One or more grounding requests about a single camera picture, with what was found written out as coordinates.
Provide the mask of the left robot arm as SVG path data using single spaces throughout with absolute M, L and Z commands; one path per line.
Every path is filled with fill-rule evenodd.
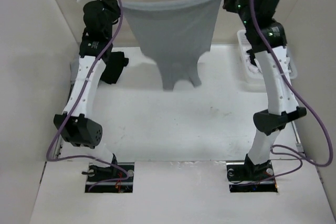
M 54 116 L 57 137 L 80 149 L 75 158 L 87 158 L 100 164 L 100 175 L 113 181 L 118 175 L 115 155 L 102 140 L 102 125 L 91 119 L 93 102 L 100 81 L 108 83 L 111 75 L 115 24 L 122 22 L 117 0 L 76 0 L 83 3 L 85 28 L 79 47 L 78 67 L 68 102 L 61 114 Z

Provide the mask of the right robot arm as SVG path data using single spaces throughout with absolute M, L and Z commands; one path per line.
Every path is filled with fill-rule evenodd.
M 270 153 L 276 138 L 289 122 L 307 114 L 286 85 L 289 80 L 287 40 L 273 15 L 280 0 L 224 0 L 223 8 L 237 13 L 246 29 L 251 52 L 258 61 L 268 98 L 268 108 L 253 116 L 256 135 L 242 165 L 227 165 L 231 182 L 258 181 L 271 168 Z

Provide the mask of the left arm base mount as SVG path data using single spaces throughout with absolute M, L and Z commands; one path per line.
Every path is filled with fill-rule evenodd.
M 86 176 L 86 193 L 132 193 L 135 163 L 118 163 L 118 166 L 129 173 L 126 174 L 114 167 L 99 167 L 90 164 L 87 171 L 82 172 Z

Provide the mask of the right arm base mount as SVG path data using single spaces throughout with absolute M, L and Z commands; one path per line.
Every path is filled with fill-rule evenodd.
M 255 170 L 249 170 L 249 165 L 244 162 L 227 163 L 227 179 L 231 193 L 277 193 L 277 184 L 274 178 L 266 180 L 274 175 L 271 161 L 262 165 L 251 166 Z

